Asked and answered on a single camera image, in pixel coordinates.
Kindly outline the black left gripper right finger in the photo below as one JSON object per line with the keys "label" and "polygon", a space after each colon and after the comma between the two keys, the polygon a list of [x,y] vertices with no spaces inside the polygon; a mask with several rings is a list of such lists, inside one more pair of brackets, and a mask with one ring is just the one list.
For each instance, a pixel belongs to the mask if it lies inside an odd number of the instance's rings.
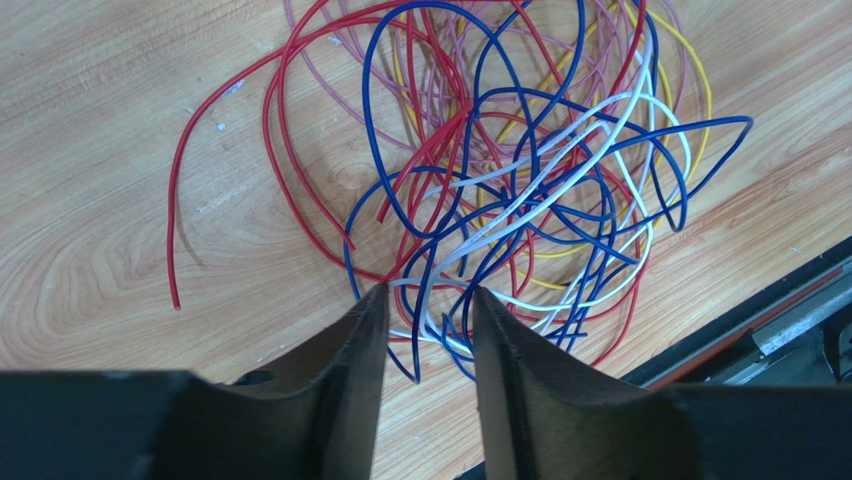
{"label": "black left gripper right finger", "polygon": [[570,356],[483,287],[473,325],[487,478],[702,478],[672,400]]}

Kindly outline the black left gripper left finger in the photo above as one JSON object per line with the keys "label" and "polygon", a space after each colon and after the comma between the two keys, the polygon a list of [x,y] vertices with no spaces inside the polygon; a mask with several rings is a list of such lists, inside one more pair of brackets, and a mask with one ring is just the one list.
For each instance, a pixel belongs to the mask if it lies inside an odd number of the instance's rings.
{"label": "black left gripper left finger", "polygon": [[388,345],[389,288],[232,384],[191,376],[136,479],[367,479]]}

